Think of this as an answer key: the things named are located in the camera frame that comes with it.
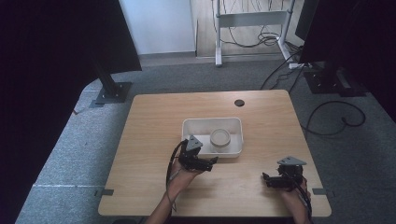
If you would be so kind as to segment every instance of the metal stand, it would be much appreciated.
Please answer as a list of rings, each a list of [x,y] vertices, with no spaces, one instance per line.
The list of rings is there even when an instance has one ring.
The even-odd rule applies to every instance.
[[[94,71],[99,76],[103,84],[96,100],[91,102],[90,108],[102,107],[104,104],[124,103],[132,82],[115,82],[109,73],[106,73],[102,66],[90,57]]]
[[[285,38],[289,30],[291,15],[293,13],[294,1],[290,1],[287,11],[269,11],[269,12],[252,12],[242,14],[220,14],[220,1],[217,1],[217,14],[216,14],[216,66],[222,66],[221,62],[221,38],[220,28],[238,27],[238,26],[255,26],[255,25],[282,25],[282,34],[277,41],[283,57],[288,63],[292,62],[289,51],[285,47]]]

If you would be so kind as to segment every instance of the black monitor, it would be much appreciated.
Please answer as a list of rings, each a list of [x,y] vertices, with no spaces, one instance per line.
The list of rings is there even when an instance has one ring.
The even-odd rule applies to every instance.
[[[396,1],[305,0],[296,35],[299,63],[313,93],[362,96],[367,91],[396,121]]]

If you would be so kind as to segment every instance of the white tray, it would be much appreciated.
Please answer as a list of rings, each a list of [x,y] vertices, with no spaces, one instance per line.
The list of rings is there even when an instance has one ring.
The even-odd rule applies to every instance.
[[[230,145],[224,152],[215,152],[210,144],[210,134],[216,129],[225,129],[231,135]],[[199,158],[235,158],[238,157],[244,145],[242,135],[242,122],[239,118],[213,118],[213,119],[185,119],[183,121],[181,140],[194,135],[202,144]]]

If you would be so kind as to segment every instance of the black panel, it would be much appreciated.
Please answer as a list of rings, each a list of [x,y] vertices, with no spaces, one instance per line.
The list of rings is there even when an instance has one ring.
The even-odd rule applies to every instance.
[[[140,70],[119,1],[0,1],[0,223],[14,223],[83,88]]]

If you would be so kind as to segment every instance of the floor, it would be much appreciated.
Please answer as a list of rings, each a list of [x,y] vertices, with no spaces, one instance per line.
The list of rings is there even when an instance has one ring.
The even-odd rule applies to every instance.
[[[272,60],[267,56],[265,60],[255,58],[253,61],[231,57],[217,68],[209,58],[174,54],[164,59],[162,56],[142,59],[141,72],[113,75],[116,81],[134,83],[124,104],[90,108],[102,85],[95,80],[85,88],[76,104],[78,113],[70,115],[63,134],[32,186],[17,223],[110,224],[122,218],[137,222],[144,220],[142,217],[102,217],[97,212],[100,193],[105,187],[134,97],[146,93],[258,90],[283,62],[279,55]],[[276,76],[288,71],[283,67]],[[270,78],[264,89],[275,84],[276,77]],[[332,207],[330,217],[316,217],[315,222],[394,223],[396,125],[375,98],[371,94],[353,98],[336,94],[315,95],[297,72],[281,80],[276,89],[290,92],[298,120],[303,125],[310,120],[317,106],[329,101],[345,101],[365,113],[365,123],[359,127],[346,127],[331,136],[312,133],[306,136]],[[316,132],[332,133],[342,127],[340,118],[354,124],[362,121],[361,113],[355,108],[330,104],[315,113],[309,127]],[[253,220],[247,223],[265,223],[261,219],[250,221]],[[211,219],[210,223],[221,222]]]

